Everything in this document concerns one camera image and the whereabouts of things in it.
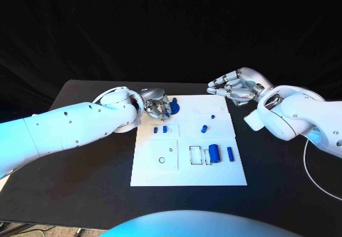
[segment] black curtain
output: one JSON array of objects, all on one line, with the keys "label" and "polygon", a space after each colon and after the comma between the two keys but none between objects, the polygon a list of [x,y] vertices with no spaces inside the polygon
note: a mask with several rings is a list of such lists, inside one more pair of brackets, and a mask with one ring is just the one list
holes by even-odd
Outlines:
[{"label": "black curtain", "polygon": [[208,83],[241,67],[342,99],[342,19],[326,2],[3,1],[0,19],[10,118],[46,111],[71,79]]}]

